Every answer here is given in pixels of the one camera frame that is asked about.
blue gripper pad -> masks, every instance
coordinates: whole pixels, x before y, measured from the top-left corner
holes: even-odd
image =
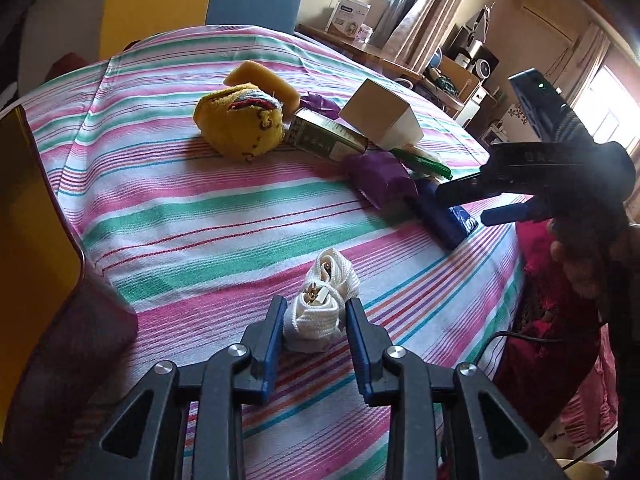
[[[251,365],[236,375],[235,390],[245,404],[266,404],[275,384],[282,348],[282,324],[287,300],[274,296],[264,321],[251,323],[241,343],[251,350]]]
[[[384,366],[383,353],[393,344],[389,334],[367,320],[358,298],[346,303],[346,331],[358,391],[369,406],[388,406],[400,388]]]

table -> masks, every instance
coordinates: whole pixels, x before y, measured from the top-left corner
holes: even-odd
[[[435,106],[331,49],[257,27],[159,34],[54,79],[20,100],[47,176],[99,272],[136,309],[133,348],[79,421],[78,446],[112,403],[161,359],[207,359],[297,293],[334,246],[353,262],[370,320],[424,359],[453,366],[506,329],[523,273],[512,225],[478,228],[445,253],[402,203],[379,212],[327,161],[289,146],[238,164],[193,123],[196,102],[253,59],[301,91],[344,105],[365,78],[400,94],[455,177],[487,153]],[[468,206],[522,200],[502,195]],[[481,366],[495,370],[501,342]],[[193,420],[186,472],[193,450]],[[358,394],[346,338],[325,354],[284,352],[268,406],[244,410],[246,475],[379,478],[388,410]]]

coiled white rope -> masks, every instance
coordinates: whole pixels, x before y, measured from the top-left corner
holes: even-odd
[[[324,352],[344,335],[344,303],[360,292],[353,265],[336,249],[323,251],[284,314],[285,345],[295,352]]]

yellow plush toy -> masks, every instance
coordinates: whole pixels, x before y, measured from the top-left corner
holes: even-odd
[[[251,83],[205,95],[193,120],[221,155],[249,161],[284,138],[282,104]]]
[[[255,61],[242,62],[225,84],[234,86],[205,95],[193,113],[209,143],[228,158],[247,161],[280,144],[283,112],[287,119],[293,116],[298,91]]]

metal screw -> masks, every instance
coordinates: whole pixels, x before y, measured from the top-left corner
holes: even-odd
[[[158,375],[166,375],[174,369],[171,361],[160,361],[154,365],[154,372]]]
[[[467,377],[475,374],[476,370],[478,370],[478,367],[473,363],[461,363],[459,368],[460,373]]]
[[[233,356],[233,357],[240,357],[244,354],[246,354],[246,346],[244,346],[243,344],[240,343],[236,343],[231,345],[227,351]]]
[[[392,357],[393,359],[399,359],[405,356],[406,350],[400,345],[391,345],[386,349],[386,353],[388,353],[389,357]]]

